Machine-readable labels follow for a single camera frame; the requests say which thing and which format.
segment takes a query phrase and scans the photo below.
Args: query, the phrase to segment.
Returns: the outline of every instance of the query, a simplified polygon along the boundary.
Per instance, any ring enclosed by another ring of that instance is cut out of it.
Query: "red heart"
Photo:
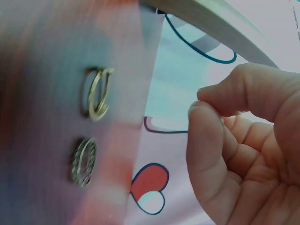
[[[149,191],[161,192],[169,181],[169,172],[161,164],[149,163],[135,175],[131,183],[130,193],[137,202]]]

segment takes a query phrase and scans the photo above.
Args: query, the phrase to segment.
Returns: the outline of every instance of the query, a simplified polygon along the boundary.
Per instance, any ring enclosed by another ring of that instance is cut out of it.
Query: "blue outline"
[[[162,197],[163,197],[163,200],[164,200],[164,203],[163,203],[163,206],[161,207],[161,209],[156,212],[156,213],[149,213],[147,211],[145,211],[138,203],[137,203],[137,200],[135,199],[135,197],[133,196],[133,193],[130,191],[129,193],[131,194],[133,200],[135,201],[135,203],[137,204],[137,206],[142,210],[144,211],[145,213],[149,214],[149,215],[157,215],[159,214],[163,208],[165,207],[165,196],[163,195],[162,191],[165,189],[165,187],[167,186],[168,182],[169,182],[169,178],[170,178],[170,174],[169,174],[169,171],[167,170],[167,168],[165,168],[163,165],[159,164],[159,163],[149,163],[145,166],[142,167],[142,169],[139,170],[139,172],[137,172],[137,174],[135,175],[135,177],[132,179],[132,182],[131,182],[131,185],[133,185],[133,183],[135,182],[135,180],[137,179],[137,177],[141,174],[141,172],[143,172],[146,168],[148,168],[149,166],[152,166],[152,165],[158,165],[160,166],[161,168],[163,168],[166,173],[167,173],[167,181],[165,183],[165,185],[160,189],[158,190],[158,192],[161,193]]]
[[[152,130],[147,125],[147,118],[148,118],[148,116],[144,117],[144,126],[145,126],[146,130],[149,131],[149,132],[151,132],[151,133],[167,135],[167,134],[186,134],[188,132],[187,130],[181,130],[181,131],[159,131],[159,130]]]
[[[169,17],[167,14],[165,14],[165,19],[167,20],[168,24],[170,25],[170,27],[172,28],[172,30],[174,31],[174,33],[179,37],[179,39],[181,39],[184,43],[186,43],[191,49],[193,49],[194,51],[196,51],[197,53],[199,53],[200,55],[204,56],[205,58],[220,63],[220,64],[231,64],[234,63],[237,59],[237,54],[235,51],[233,52],[233,58],[231,60],[219,60],[216,59],[208,54],[206,54],[205,52],[202,52],[200,49],[198,49],[197,47],[193,46],[191,43],[189,43],[186,39],[183,38],[183,36],[176,30],[176,28],[174,27],[174,25],[172,24],[172,22],[170,21]]]

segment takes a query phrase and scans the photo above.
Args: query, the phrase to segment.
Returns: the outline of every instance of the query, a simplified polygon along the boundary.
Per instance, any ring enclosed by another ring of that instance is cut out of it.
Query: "hand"
[[[300,224],[300,74],[248,63],[197,95],[187,168],[203,209],[217,225]]]

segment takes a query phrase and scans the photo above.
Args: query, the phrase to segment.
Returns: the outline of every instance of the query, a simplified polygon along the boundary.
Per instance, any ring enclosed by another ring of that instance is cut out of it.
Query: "pink fabric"
[[[191,187],[186,131],[154,127],[145,117],[127,202],[126,225],[213,225]]]

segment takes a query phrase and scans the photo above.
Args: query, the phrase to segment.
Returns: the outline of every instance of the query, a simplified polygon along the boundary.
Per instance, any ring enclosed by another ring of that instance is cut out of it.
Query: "gold ring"
[[[107,95],[108,95],[108,87],[109,87],[109,81],[110,81],[110,75],[113,73],[114,69],[112,68],[99,68],[98,73],[96,77],[93,80],[93,83],[90,87],[90,94],[89,94],[89,115],[90,118],[93,121],[98,121],[104,117],[108,110],[108,105],[105,104]],[[94,103],[94,95],[96,91],[97,84],[99,81],[103,78],[106,77],[106,82],[105,82],[105,89],[103,92],[103,95],[101,97],[100,103],[95,107]]]
[[[71,172],[74,184],[84,187],[90,182],[96,162],[96,149],[96,141],[93,138],[84,139],[76,149]]]

